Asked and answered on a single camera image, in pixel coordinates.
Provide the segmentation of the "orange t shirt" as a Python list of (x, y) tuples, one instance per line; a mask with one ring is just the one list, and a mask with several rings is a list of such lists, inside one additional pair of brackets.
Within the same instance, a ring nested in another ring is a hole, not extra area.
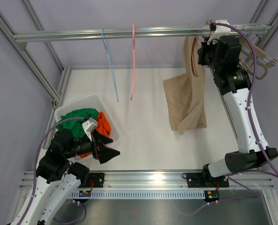
[(98, 123), (96, 130), (100, 134), (109, 137), (111, 132), (111, 126), (108, 120), (106, 119), (104, 112), (98, 112), (94, 108), (86, 108), (84, 109), (84, 117), (95, 119)]

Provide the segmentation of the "green t shirt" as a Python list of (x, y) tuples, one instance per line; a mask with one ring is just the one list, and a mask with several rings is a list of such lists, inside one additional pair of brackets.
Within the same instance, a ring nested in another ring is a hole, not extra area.
[(61, 120), (65, 120), (63, 123), (58, 125), (56, 128), (58, 130), (69, 129), (76, 139), (81, 138), (85, 135), (82, 127), (82, 123), (85, 119), (93, 118), (97, 119), (99, 112), (94, 108), (83, 108), (78, 110), (73, 110), (64, 116), (61, 116)]

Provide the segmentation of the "beige t shirt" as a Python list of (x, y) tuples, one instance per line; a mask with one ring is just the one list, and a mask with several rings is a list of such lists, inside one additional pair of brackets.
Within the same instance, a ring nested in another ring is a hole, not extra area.
[(163, 81), (170, 127), (180, 135), (187, 130), (207, 127), (204, 108), (205, 68), (198, 65), (199, 77), (195, 77), (191, 66), (191, 50), (195, 37), (186, 36), (184, 39), (182, 53), (185, 72)]

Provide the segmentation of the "pink hanger with green shirt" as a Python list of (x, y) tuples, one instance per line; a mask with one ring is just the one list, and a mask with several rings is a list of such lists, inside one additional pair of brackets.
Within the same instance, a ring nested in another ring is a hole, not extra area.
[(131, 97), (133, 100), (136, 80), (136, 46), (135, 46), (135, 23), (132, 24), (132, 85), (131, 85)]

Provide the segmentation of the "light blue wire hanger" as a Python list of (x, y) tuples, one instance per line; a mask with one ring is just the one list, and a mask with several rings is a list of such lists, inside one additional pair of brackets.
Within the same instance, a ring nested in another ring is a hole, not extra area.
[(118, 96), (118, 90), (117, 90), (117, 84), (116, 84), (116, 76), (115, 76), (115, 71), (114, 71), (112, 57), (111, 57), (110, 44), (109, 44), (109, 41), (107, 39), (105, 39), (105, 30), (104, 30), (104, 28), (101, 28), (101, 37), (102, 37), (104, 49), (106, 51), (107, 58), (108, 58), (108, 63), (109, 63), (109, 68), (110, 68), (111, 75), (112, 75), (116, 100), (117, 100), (117, 102), (119, 102), (119, 96)]

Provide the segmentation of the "pink hanger with beige shirt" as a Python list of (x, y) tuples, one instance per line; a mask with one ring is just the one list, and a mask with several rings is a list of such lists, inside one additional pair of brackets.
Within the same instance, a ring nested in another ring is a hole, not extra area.
[(191, 50), (191, 66), (192, 66), (192, 70), (193, 70), (193, 75), (195, 77), (199, 77), (199, 73), (197, 72), (197, 68), (198, 68), (198, 53), (197, 51), (200, 48), (200, 42), (198, 40), (197, 37), (195, 37), (193, 39), (193, 46), (192, 46), (192, 50)]

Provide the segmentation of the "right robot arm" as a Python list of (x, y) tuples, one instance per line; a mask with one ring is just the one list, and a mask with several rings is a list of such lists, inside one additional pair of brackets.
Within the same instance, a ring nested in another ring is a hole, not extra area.
[(278, 156), (276, 148), (266, 141), (255, 113), (253, 100), (248, 95), (251, 81), (247, 71), (241, 69), (241, 44), (237, 37), (206, 37), (198, 52), (198, 63), (208, 66), (214, 83), (225, 102), (237, 137), (238, 150), (226, 153), (217, 162), (204, 165), (201, 181), (212, 186), (218, 178), (261, 167)]

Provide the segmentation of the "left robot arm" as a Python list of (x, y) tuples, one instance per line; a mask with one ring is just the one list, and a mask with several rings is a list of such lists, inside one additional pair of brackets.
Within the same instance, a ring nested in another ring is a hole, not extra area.
[(120, 155), (120, 151), (107, 146), (112, 141), (97, 130), (79, 139), (69, 129), (57, 131), (45, 155), (35, 163), (31, 193), (12, 224), (50, 224), (76, 188), (94, 185), (89, 168), (78, 162), (72, 163), (69, 159), (92, 153), (100, 164), (104, 164)]

